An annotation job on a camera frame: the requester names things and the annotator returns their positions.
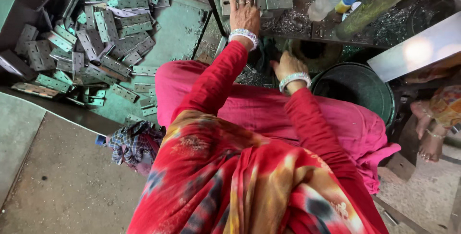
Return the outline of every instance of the metal rod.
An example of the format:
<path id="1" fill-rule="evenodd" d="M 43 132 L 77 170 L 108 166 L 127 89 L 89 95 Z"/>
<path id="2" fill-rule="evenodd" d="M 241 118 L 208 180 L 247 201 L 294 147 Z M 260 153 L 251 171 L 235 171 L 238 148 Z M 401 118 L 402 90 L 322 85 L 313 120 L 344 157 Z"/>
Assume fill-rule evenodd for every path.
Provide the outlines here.
<path id="1" fill-rule="evenodd" d="M 351 38 L 355 33 L 362 31 L 366 25 L 374 21 L 378 15 L 385 12 L 399 1 L 400 0 L 364 0 L 357 9 L 335 28 L 336 36 L 342 40 Z"/>
<path id="2" fill-rule="evenodd" d="M 221 18 L 219 18 L 219 13 L 216 9 L 216 4 L 214 3 L 214 0 L 208 0 L 208 3 L 210 4 L 211 11 L 213 13 L 214 19 L 216 20 L 216 23 L 218 24 L 218 29 L 221 32 L 221 35 L 227 37 L 228 35 L 224 30 L 223 24 L 221 23 Z"/>

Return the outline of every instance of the woman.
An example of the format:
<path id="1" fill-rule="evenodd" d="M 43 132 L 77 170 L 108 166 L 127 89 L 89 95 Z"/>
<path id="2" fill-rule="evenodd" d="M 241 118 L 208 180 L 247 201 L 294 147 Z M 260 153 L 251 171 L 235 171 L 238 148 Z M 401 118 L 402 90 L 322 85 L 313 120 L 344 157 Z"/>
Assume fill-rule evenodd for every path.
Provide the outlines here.
<path id="1" fill-rule="evenodd" d="M 426 161 L 437 162 L 442 154 L 443 139 L 461 122 L 461 85 L 440 88 L 430 101 L 416 101 L 410 107 L 418 118 L 419 154 Z"/>
<path id="2" fill-rule="evenodd" d="M 260 27 L 250 0 L 239 0 L 238 7 L 230 0 L 230 7 L 233 34 L 214 63 L 205 70 L 198 63 L 175 64 L 184 66 L 177 84 L 187 72 L 201 74 L 172 112 L 128 233 L 388 233 L 308 90 L 308 77 L 292 76 L 307 67 L 288 53 L 273 68 L 291 95 L 285 108 L 300 146 L 289 144 L 298 139 L 263 136 L 217 117 L 229 95 L 242 103 L 233 81 Z M 159 114 L 166 96 L 157 93 Z M 274 129 L 273 114 L 266 116 L 269 126 L 260 131 L 289 135 Z"/>

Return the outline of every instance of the green bucket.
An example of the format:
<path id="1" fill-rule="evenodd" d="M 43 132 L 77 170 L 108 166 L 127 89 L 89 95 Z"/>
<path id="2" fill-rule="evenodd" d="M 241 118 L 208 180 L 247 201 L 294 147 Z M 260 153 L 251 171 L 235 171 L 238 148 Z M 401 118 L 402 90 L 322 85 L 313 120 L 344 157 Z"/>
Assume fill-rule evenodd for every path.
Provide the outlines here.
<path id="1" fill-rule="evenodd" d="M 386 127 L 394 120 L 394 94 L 389 84 L 383 83 L 368 66 L 358 63 L 331 66 L 313 78 L 310 88 L 314 95 L 366 107 L 379 115 Z"/>

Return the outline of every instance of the checkered cloth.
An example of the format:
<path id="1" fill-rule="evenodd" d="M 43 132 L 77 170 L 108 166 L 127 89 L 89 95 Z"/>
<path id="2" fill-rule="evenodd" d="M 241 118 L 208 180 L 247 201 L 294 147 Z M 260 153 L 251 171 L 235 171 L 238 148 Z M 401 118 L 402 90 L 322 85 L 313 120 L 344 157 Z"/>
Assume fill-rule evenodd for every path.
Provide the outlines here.
<path id="1" fill-rule="evenodd" d="M 146 135 L 157 143 L 156 147 L 149 143 Z M 149 152 L 152 159 L 155 159 L 163 137 L 162 132 L 152 128 L 151 122 L 139 121 L 114 132 L 106 145 L 113 150 L 112 161 L 118 165 L 123 161 L 137 165 L 141 162 L 144 152 Z"/>

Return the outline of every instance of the anklet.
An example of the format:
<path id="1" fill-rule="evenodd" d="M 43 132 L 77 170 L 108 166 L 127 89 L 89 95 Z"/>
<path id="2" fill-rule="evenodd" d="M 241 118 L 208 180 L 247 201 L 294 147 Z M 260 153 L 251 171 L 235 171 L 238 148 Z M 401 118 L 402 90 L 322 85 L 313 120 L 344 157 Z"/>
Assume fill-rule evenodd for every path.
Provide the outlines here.
<path id="1" fill-rule="evenodd" d="M 440 139 L 444 139 L 445 136 L 441 136 L 441 135 L 437 135 L 437 134 L 434 134 L 432 133 L 430 130 L 426 129 L 427 133 L 429 133 L 429 135 L 433 136 L 433 137 L 436 137 L 436 138 L 440 138 Z"/>
<path id="2" fill-rule="evenodd" d="M 421 107 L 421 110 L 423 111 L 423 113 L 426 114 L 427 117 L 432 118 L 432 116 L 430 116 L 430 114 L 427 112 L 427 110 L 424 109 L 424 107 L 423 107 L 423 105 L 421 103 L 421 100 L 418 101 L 418 104 Z"/>

